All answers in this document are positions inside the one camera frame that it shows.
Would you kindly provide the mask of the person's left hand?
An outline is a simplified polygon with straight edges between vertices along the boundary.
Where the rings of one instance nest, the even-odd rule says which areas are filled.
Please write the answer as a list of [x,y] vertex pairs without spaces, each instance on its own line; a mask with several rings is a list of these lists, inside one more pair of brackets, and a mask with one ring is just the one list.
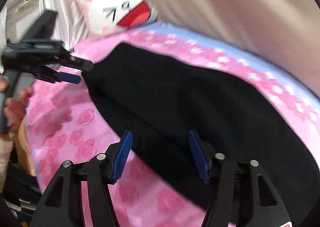
[[33,95],[33,88],[31,86],[19,93],[19,101],[14,100],[14,98],[7,98],[5,101],[5,107],[3,109],[4,115],[7,120],[11,123],[10,129],[16,130],[23,118],[26,115],[26,108],[29,104],[29,98]]

